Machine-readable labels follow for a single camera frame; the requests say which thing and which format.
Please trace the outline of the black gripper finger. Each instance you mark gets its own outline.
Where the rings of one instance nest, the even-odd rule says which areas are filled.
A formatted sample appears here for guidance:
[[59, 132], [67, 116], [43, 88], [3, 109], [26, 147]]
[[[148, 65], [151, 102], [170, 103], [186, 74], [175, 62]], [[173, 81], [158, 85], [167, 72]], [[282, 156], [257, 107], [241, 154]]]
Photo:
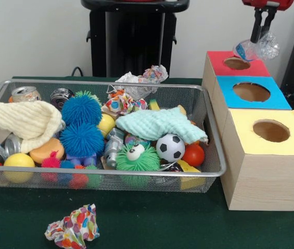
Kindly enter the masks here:
[[262, 8], [255, 8], [255, 22], [253, 25], [252, 34], [250, 38], [250, 41], [254, 44], [256, 44], [260, 38], [261, 29], [262, 29], [262, 26], [261, 26], [262, 13], [263, 13]]
[[270, 29], [271, 23], [275, 18], [277, 10], [276, 9], [264, 9], [263, 13], [266, 13], [267, 16], [264, 19], [264, 24], [261, 27], [260, 38], [262, 38]]

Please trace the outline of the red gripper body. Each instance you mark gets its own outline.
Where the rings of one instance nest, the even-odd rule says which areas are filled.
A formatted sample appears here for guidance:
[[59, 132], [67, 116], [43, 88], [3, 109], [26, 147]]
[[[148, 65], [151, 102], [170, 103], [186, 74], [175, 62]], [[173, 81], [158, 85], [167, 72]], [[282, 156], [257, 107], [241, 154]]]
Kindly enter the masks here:
[[285, 11], [294, 0], [242, 0], [242, 3], [255, 8], [274, 7], [277, 10]]

